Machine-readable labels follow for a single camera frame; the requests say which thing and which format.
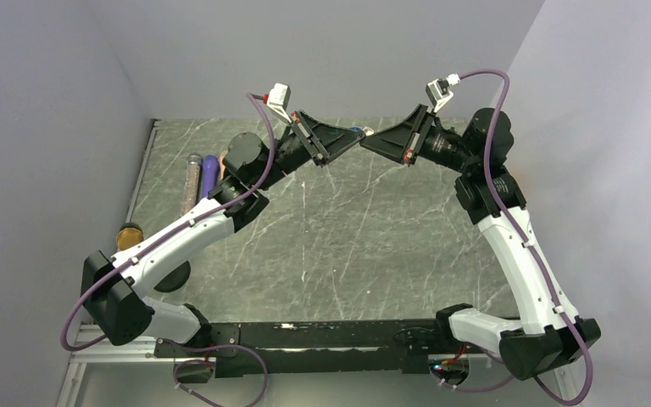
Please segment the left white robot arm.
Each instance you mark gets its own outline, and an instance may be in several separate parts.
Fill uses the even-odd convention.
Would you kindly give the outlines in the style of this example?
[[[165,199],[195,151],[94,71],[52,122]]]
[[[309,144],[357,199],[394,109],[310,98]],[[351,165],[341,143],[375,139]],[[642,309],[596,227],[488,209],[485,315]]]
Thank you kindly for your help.
[[[84,308],[114,346],[151,336],[176,342],[187,355],[202,354],[210,342],[206,317],[190,304],[153,299],[154,288],[193,255],[254,221],[269,203],[263,194],[269,187],[308,162],[329,164],[365,137],[361,128],[329,125],[303,111],[292,113],[279,139],[264,142],[252,132],[234,136],[224,178],[193,209],[127,250],[86,258]]]

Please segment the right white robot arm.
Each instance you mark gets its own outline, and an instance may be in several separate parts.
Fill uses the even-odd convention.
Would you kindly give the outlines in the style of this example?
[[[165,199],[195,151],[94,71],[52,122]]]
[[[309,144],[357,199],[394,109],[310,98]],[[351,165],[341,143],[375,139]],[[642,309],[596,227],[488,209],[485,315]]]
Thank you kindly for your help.
[[[477,110],[462,134],[446,129],[424,105],[402,122],[365,137],[361,147],[403,165],[428,160],[458,172],[460,206],[485,237],[515,297],[518,319],[457,304],[436,314],[435,344],[454,352],[464,343],[497,355],[511,375],[527,380],[569,365],[601,336],[562,292],[531,225],[526,199],[504,163],[514,144],[506,113]]]

